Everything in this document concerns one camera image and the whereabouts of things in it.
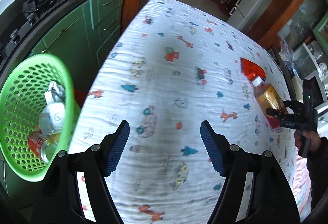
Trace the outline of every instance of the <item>soda can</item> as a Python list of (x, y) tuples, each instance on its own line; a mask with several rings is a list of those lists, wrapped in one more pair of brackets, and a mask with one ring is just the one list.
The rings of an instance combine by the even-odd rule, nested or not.
[(31, 151), (40, 158), (43, 162), (49, 163), (53, 157), (57, 145), (52, 139), (43, 139), (40, 131), (33, 131), (28, 136), (28, 146)]

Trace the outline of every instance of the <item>refrigerator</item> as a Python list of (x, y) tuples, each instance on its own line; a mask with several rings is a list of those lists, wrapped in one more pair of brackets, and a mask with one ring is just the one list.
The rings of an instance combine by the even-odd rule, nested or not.
[(230, 11), (227, 23), (237, 30), (246, 33), (260, 18), (272, 0), (238, 0)]

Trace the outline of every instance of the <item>bottle of yellow liquid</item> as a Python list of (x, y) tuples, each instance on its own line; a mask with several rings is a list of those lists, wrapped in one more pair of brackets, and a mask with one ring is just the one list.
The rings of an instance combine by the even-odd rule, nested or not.
[(266, 114), (267, 108), (279, 110), (284, 114), (288, 113), (277, 91), (271, 84), (263, 82), (259, 76), (257, 76), (252, 83), (254, 85), (255, 99), (259, 103), (271, 128), (277, 133), (282, 132), (283, 128), (280, 127), (279, 121), (275, 117)]

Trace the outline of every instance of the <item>drawer handle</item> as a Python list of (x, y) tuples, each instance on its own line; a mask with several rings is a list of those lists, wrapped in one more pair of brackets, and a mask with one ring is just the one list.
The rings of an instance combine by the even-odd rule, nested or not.
[(109, 25), (109, 28), (112, 27), (114, 23), (115, 23), (115, 21), (113, 20), (111, 25)]
[(112, 0), (112, 1), (110, 1), (110, 2), (108, 2), (108, 3), (104, 3), (103, 5), (106, 6), (106, 5), (110, 4), (110, 3), (112, 3), (113, 1), (114, 1), (114, 0)]

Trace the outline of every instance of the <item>laundry basket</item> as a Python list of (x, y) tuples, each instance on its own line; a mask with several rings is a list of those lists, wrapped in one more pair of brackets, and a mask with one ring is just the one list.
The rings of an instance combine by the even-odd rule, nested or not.
[(24, 60), (6, 80), (0, 93), (0, 147), (11, 169), (27, 181), (41, 181), (50, 163), (37, 158), (27, 137), (46, 106), (44, 92), (56, 80), (65, 88), (65, 119), (57, 149), (68, 150), (80, 108), (74, 100), (72, 78), (55, 56), (39, 54)]

